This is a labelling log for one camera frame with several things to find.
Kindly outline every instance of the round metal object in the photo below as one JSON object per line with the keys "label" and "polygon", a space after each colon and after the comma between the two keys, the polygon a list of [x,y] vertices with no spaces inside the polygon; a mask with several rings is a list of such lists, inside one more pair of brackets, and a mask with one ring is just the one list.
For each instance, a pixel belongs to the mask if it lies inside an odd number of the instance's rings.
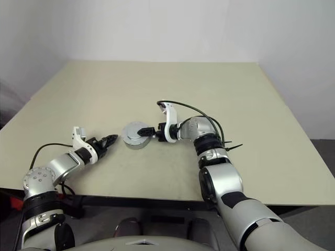
{"label": "round metal object", "polygon": [[151,137],[141,137],[137,134],[137,132],[144,127],[149,126],[143,122],[136,121],[127,124],[122,129],[121,137],[126,146],[131,149],[141,149],[149,143]]}

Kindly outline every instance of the table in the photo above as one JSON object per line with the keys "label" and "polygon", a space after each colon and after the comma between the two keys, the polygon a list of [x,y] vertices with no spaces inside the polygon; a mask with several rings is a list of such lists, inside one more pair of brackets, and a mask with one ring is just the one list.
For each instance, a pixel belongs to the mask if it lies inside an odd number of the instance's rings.
{"label": "table", "polygon": [[[70,61],[0,131],[0,187],[22,189],[36,149],[71,144],[73,126],[88,138],[120,134],[129,122],[165,121],[156,101],[176,100],[216,118],[245,194],[274,205],[334,205],[335,179],[256,63]],[[175,106],[180,120],[197,115]],[[68,149],[43,149],[43,165]],[[107,155],[67,181],[77,194],[201,201],[191,142],[153,139],[141,150],[120,138]]]}

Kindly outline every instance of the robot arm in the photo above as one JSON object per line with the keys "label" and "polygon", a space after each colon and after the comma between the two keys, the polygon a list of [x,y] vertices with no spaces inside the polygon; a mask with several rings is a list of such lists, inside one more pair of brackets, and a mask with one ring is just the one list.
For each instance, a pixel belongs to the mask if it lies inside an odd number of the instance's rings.
{"label": "robot arm", "polygon": [[64,250],[74,246],[70,226],[64,223],[62,203],[56,185],[82,170],[86,164],[95,164],[117,139],[109,135],[100,141],[85,141],[83,128],[74,127],[73,150],[53,159],[45,166],[36,167],[24,177],[24,222],[22,248]]}
{"label": "robot arm", "polygon": [[[164,108],[174,110],[171,104],[164,103]],[[176,117],[175,112],[166,112],[171,114]],[[216,206],[238,250],[324,250],[300,236],[263,203],[244,195],[242,178],[207,118],[192,117],[179,124],[167,121],[175,124],[166,123],[166,139],[191,139],[194,143],[202,197]]]}

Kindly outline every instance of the gray floor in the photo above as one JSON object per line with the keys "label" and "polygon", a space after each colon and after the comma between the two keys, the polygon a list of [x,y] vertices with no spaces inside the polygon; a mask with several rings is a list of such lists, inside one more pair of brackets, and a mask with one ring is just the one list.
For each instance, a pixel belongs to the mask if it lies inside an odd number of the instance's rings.
{"label": "gray floor", "polygon": [[[329,169],[335,175],[335,141],[312,140],[313,144],[325,160]],[[184,224],[173,225],[152,223],[150,219],[155,215],[182,217]],[[189,220],[198,217],[207,219],[216,233],[220,250],[236,251],[224,223],[215,212],[184,211],[184,210],[150,210],[144,208],[121,207],[87,207],[86,216],[75,220],[70,217],[66,222],[71,225],[75,234],[76,245],[112,237],[114,229],[120,220],[136,217],[146,222],[144,233],[151,235],[185,236]],[[335,251],[335,207],[302,208],[281,215],[298,233],[315,244]],[[18,213],[13,212],[7,220],[0,224],[0,250],[11,250],[15,238],[15,231],[19,221]]]}

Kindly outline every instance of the black wire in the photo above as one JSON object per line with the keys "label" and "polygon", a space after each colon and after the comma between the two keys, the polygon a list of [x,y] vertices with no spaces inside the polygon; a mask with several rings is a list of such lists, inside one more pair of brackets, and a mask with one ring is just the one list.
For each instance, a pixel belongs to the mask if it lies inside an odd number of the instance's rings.
{"label": "black wire", "polygon": [[65,185],[65,182],[64,182],[64,181],[61,183],[61,187],[62,187],[62,193],[63,193],[63,195],[64,195],[66,198],[68,198],[69,200],[72,200],[72,199],[68,196],[68,194],[65,192],[65,188],[66,188],[68,191],[70,191],[70,193],[72,194],[72,196],[75,196],[75,192],[73,191],[73,189],[72,189],[71,187],[69,187],[68,185]]}
{"label": "black wire", "polygon": [[31,169],[34,167],[35,160],[36,160],[36,158],[37,158],[38,153],[39,153],[44,147],[46,147],[46,146],[48,146],[48,145],[61,145],[61,146],[72,147],[72,145],[66,145],[66,144],[61,144],[61,143],[49,143],[49,144],[45,144],[45,145],[41,146],[40,148],[37,149],[35,155],[33,156],[32,161],[31,161],[31,164],[30,164],[30,168],[29,168],[29,170],[31,170]]}
{"label": "black wire", "polygon": [[[43,146],[41,146],[40,148],[37,149],[35,155],[33,156],[32,158],[32,161],[30,163],[30,167],[29,167],[29,170],[31,170],[33,167],[34,167],[34,164],[35,164],[35,161],[36,161],[36,158],[37,158],[37,155],[39,154],[39,152],[46,146],[48,145],[61,145],[61,146],[67,146],[67,147],[72,147],[72,145],[66,145],[66,144],[61,144],[61,143],[49,143],[49,144],[45,144]],[[68,190],[72,193],[74,193],[74,191],[67,185],[64,184],[64,186],[66,188],[68,188]],[[24,214],[21,213],[21,217],[20,217],[20,222],[19,222],[19,227],[17,229],[17,232],[16,232],[16,237],[15,237],[15,243],[14,243],[14,246],[13,246],[13,251],[16,251],[17,250],[17,246],[19,244],[19,239],[20,239],[20,235],[21,235],[21,231],[22,231],[22,224],[23,224],[23,220],[24,220]]]}
{"label": "black wire", "polygon": [[[216,126],[215,126],[213,120],[212,120],[209,116],[207,116],[203,111],[200,111],[199,109],[197,109],[197,108],[195,108],[195,107],[193,107],[193,106],[190,106],[190,105],[187,105],[187,104],[184,104],[184,103],[181,103],[181,102],[177,102],[177,101],[171,101],[171,100],[160,100],[160,101],[157,101],[157,104],[159,105],[159,104],[161,104],[161,103],[163,103],[163,102],[166,102],[166,103],[173,103],[173,104],[177,104],[177,105],[180,105],[180,106],[185,106],[185,107],[187,107],[187,108],[190,108],[190,109],[192,109],[192,110],[195,110],[195,111],[199,112],[199,113],[202,114],[206,119],[208,119],[208,121],[209,121],[209,122],[211,123],[211,125],[213,126],[213,128],[214,128],[214,130],[215,130],[215,133],[218,135],[218,137],[220,137],[220,134],[219,134],[219,132],[218,132],[218,129],[216,128]],[[222,140],[222,143],[223,143],[224,146],[225,146],[225,139],[222,138],[221,140]]]}

